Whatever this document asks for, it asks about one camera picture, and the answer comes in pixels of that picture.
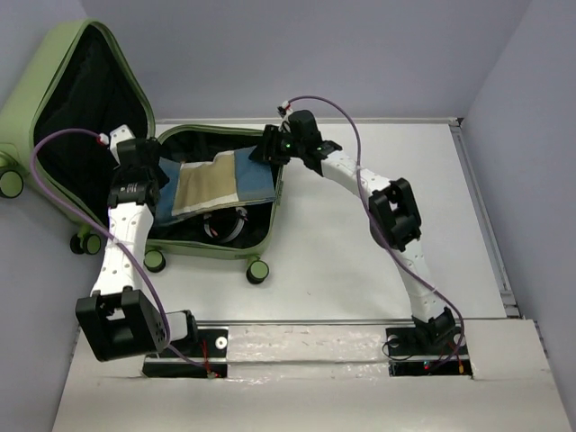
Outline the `blue tan cloth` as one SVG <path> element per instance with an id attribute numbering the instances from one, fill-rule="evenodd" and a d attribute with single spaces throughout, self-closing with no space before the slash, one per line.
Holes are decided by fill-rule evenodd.
<path id="1" fill-rule="evenodd" d="M 162 157 L 159 167 L 168 182 L 160 189 L 154 225 L 169 226 L 206 212 L 274 201 L 281 171 L 252 160 L 254 149 L 226 150 L 197 162 Z"/>

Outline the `black white headphones with cable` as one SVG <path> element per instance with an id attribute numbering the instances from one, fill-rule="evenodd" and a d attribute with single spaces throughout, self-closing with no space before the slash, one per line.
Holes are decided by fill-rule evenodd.
<path id="1" fill-rule="evenodd" d="M 227 244 L 236 239 L 248 225 L 245 207 L 230 207 L 206 212 L 202 216 L 204 234 L 215 244 Z"/>

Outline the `green hard-shell suitcase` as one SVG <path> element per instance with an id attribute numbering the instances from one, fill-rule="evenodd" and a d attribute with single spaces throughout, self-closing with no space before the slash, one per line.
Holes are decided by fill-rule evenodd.
<path id="1" fill-rule="evenodd" d="M 127 124 L 137 137 L 156 135 L 148 98 L 111 30 L 96 20 L 63 22 L 51 29 L 29 62 L 1 111 L 1 156 L 27 168 L 32 153 L 40 172 L 63 194 L 78 221 L 84 212 L 108 220 L 106 200 L 113 178 L 113 157 L 96 144 L 92 132 Z M 148 234 L 147 268 L 164 269 L 166 254 L 244 259 L 247 279 L 261 284 L 269 275 L 262 259 L 271 238 L 283 187 L 275 200 L 247 209 L 248 223 L 227 244 L 215 244 L 203 230 L 203 215 L 154 228 Z"/>

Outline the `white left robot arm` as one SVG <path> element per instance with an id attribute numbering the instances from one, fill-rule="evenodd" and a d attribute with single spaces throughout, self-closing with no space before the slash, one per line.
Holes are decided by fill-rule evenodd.
<path id="1" fill-rule="evenodd" d="M 89 296 L 76 303 L 76 318 L 101 362 L 199 345 L 188 310 L 165 311 L 145 270 L 146 243 L 168 178 L 159 166 L 159 143 L 137 138 L 127 126 L 110 134 L 118 165 L 107 198 L 108 227 L 103 263 Z"/>

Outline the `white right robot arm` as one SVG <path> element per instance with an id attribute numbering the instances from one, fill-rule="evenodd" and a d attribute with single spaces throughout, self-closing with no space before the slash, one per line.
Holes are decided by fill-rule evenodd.
<path id="1" fill-rule="evenodd" d="M 398 269 L 409 298 L 416 346 L 426 353 L 449 343 L 460 348 L 464 330 L 456 322 L 462 314 L 430 281 L 420 242 L 422 219 L 410 182 L 391 180 L 362 165 L 362 141 L 353 121 L 349 123 L 356 151 L 350 157 L 342 146 L 323 138 L 311 111 L 295 111 L 290 103 L 284 103 L 278 114 L 280 124 L 265 126 L 262 142 L 250 158 L 274 166 L 298 158 L 309 170 L 356 196 L 374 241 Z"/>

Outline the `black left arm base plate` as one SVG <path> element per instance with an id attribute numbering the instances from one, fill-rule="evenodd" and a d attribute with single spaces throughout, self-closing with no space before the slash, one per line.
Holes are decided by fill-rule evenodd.
<path id="1" fill-rule="evenodd" d="M 198 338 L 178 339 L 172 345 L 186 360 L 167 349 L 147 355 L 141 374 L 147 378 L 224 379 L 228 377 L 228 327 L 198 328 Z"/>

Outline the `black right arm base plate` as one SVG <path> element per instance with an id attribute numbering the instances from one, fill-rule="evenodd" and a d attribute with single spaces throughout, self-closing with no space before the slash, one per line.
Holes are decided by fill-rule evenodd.
<path id="1" fill-rule="evenodd" d="M 460 339 L 460 327 L 436 345 L 424 346 L 416 340 L 413 327 L 386 329 L 382 353 L 388 359 L 391 377 L 473 376 L 465 340 L 454 350 Z"/>

